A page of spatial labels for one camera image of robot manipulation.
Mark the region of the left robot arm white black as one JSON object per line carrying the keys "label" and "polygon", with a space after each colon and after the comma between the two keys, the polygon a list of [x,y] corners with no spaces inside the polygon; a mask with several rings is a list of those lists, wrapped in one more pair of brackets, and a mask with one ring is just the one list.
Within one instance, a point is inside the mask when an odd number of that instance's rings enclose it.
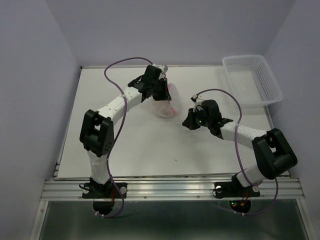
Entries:
{"label": "left robot arm white black", "polygon": [[155,101],[170,101],[166,65],[148,65],[143,75],[128,83],[116,97],[104,107],[89,109],[82,122],[79,140],[87,151],[91,176],[83,190],[106,197],[111,193],[111,178],[107,162],[116,141],[114,125],[126,119],[127,112],[152,97]]}

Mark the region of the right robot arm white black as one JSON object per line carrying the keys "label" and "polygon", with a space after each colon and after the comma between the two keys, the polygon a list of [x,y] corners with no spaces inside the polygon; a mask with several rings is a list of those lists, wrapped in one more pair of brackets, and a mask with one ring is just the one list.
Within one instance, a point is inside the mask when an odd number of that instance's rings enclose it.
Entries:
{"label": "right robot arm white black", "polygon": [[298,159],[281,130],[259,130],[224,118],[215,100],[193,100],[182,125],[189,130],[207,128],[222,140],[233,141],[254,152],[255,164],[242,168],[231,181],[216,183],[216,198],[240,197],[263,180],[274,180],[298,163]]}

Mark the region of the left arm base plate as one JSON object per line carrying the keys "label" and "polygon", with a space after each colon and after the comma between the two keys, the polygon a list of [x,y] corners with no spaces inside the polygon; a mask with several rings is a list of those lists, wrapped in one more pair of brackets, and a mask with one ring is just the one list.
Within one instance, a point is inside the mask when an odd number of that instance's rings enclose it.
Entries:
{"label": "left arm base plate", "polygon": [[111,181],[106,184],[96,182],[80,183],[83,199],[121,199],[121,195]]}

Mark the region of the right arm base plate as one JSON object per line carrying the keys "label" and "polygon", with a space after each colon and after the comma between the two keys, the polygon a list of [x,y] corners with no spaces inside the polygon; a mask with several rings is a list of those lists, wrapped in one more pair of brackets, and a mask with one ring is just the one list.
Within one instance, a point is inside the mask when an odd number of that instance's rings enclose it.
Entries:
{"label": "right arm base plate", "polygon": [[260,191],[254,191],[252,186],[242,186],[236,175],[232,176],[231,181],[220,181],[214,183],[212,195],[217,199],[223,198],[242,198],[260,197]]}

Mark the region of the white mesh laundry bag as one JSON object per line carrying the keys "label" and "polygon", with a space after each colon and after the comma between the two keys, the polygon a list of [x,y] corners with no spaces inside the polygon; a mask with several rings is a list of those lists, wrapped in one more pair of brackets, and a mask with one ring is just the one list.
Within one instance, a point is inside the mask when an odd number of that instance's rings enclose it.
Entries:
{"label": "white mesh laundry bag", "polygon": [[[164,118],[173,118],[180,112],[181,98],[177,87],[173,83],[168,85],[168,89],[171,96],[171,101],[153,101],[153,107],[159,116]],[[170,108],[176,109],[178,113],[172,114]]]}

